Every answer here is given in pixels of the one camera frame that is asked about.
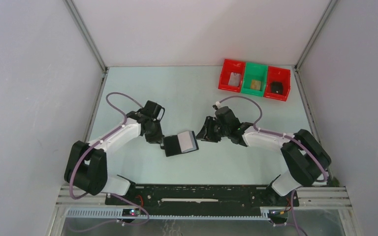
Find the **black leather card holder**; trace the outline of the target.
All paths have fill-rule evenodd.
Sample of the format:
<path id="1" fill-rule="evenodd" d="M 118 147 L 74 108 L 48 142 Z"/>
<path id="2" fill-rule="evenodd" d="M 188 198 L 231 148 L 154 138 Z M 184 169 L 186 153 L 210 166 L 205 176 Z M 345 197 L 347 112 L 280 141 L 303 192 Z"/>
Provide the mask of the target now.
<path id="1" fill-rule="evenodd" d="M 184 131 L 177 135 L 164 137 L 160 148 L 166 157 L 181 155 L 199 150 L 193 131 Z"/>

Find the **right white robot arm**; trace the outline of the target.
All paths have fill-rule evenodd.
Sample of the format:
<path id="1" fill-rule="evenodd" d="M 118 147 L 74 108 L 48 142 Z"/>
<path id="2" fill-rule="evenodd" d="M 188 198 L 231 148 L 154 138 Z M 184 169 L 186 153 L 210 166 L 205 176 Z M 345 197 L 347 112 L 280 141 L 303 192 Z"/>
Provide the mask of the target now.
<path id="1" fill-rule="evenodd" d="M 278 206 L 286 196 L 299 187 L 311 187 L 328 179 L 327 169 L 332 160 L 314 136 L 305 129 L 296 133 L 278 133 L 240 122 L 227 106 L 216 108 L 214 116 L 207 116 L 197 140 L 218 143 L 228 138 L 244 147 L 262 147 L 282 155 L 288 170 L 277 176 L 267 191 L 267 201 Z"/>

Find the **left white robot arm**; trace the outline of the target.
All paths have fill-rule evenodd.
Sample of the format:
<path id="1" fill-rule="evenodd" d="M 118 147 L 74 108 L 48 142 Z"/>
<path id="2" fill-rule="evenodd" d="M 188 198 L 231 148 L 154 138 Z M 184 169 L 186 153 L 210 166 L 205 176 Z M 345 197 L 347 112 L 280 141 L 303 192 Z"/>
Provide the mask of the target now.
<path id="1" fill-rule="evenodd" d="M 126 119 L 108 133 L 87 143 L 73 144 L 64 179 L 71 187 L 88 194 L 116 194 L 124 205 L 135 201 L 136 192 L 131 181 L 108 170 L 109 157 L 129 141 L 144 136 L 149 144 L 160 144 L 164 135 L 160 119 L 140 112 L 130 112 Z"/>

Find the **silver card in bin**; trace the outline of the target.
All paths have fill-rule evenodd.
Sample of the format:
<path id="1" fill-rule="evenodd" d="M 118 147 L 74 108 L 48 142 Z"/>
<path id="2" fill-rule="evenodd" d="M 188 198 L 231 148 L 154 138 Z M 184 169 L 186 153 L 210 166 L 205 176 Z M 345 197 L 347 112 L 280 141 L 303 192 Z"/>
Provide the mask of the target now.
<path id="1" fill-rule="evenodd" d="M 241 74 L 232 72 L 230 73 L 228 85 L 232 87 L 238 87 L 241 80 Z"/>

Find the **tan object in bin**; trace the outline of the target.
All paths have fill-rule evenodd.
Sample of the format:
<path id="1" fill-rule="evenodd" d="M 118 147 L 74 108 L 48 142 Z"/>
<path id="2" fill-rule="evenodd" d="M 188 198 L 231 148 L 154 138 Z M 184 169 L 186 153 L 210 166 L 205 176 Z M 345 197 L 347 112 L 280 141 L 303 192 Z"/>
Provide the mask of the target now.
<path id="1" fill-rule="evenodd" d="M 262 82 L 260 80 L 252 80 L 250 88 L 254 90 L 261 90 L 261 85 Z"/>

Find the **left red bin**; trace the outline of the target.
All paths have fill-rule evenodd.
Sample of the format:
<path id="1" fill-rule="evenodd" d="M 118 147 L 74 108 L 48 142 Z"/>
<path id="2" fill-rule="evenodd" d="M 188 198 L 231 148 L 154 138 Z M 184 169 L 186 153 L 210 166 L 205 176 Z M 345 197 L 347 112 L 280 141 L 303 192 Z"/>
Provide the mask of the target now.
<path id="1" fill-rule="evenodd" d="M 246 63 L 233 59 L 224 59 L 218 89 L 240 93 Z"/>

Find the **red bin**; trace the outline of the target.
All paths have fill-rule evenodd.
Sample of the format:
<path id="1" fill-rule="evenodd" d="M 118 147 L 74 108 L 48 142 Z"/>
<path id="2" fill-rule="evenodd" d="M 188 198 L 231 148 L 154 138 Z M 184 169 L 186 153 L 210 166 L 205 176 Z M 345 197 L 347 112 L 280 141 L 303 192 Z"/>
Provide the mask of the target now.
<path id="1" fill-rule="evenodd" d="M 290 92 L 291 71 L 280 67 L 269 66 L 264 97 L 287 101 Z"/>
<path id="2" fill-rule="evenodd" d="M 218 89 L 240 93 L 246 63 L 233 59 L 224 59 Z"/>

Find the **green bin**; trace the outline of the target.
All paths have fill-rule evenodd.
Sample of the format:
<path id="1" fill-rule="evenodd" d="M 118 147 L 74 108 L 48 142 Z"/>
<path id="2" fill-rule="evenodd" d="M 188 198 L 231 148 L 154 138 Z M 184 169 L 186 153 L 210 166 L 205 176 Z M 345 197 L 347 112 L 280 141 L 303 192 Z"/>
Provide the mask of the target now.
<path id="1" fill-rule="evenodd" d="M 241 93 L 263 97 L 267 84 L 268 68 L 268 65 L 247 62 Z"/>

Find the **black object in bin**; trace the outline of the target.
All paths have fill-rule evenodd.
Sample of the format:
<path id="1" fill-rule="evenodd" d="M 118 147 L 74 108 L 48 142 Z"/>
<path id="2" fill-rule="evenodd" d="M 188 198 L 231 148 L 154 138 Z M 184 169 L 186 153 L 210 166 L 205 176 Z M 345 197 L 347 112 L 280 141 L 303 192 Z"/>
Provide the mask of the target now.
<path id="1" fill-rule="evenodd" d="M 270 84 L 270 92 L 273 94 L 282 95 L 283 90 L 284 90 L 284 86 L 282 82 L 273 81 Z"/>

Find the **right red bin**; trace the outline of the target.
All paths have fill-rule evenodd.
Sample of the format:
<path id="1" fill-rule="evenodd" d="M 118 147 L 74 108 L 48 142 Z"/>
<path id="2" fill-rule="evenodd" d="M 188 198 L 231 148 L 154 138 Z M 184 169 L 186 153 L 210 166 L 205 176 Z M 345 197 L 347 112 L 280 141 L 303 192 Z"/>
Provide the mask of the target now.
<path id="1" fill-rule="evenodd" d="M 264 97 L 287 101 L 290 92 L 291 71 L 280 67 L 269 66 Z"/>

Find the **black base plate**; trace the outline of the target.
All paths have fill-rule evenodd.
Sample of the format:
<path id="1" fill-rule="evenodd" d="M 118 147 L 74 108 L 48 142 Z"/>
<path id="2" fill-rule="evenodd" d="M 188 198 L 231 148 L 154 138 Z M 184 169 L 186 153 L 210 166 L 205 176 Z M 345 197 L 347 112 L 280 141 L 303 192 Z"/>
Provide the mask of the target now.
<path id="1" fill-rule="evenodd" d="M 264 185 L 137 184 L 124 196 L 148 213 L 258 213 L 299 206 L 297 194 L 279 196 Z"/>

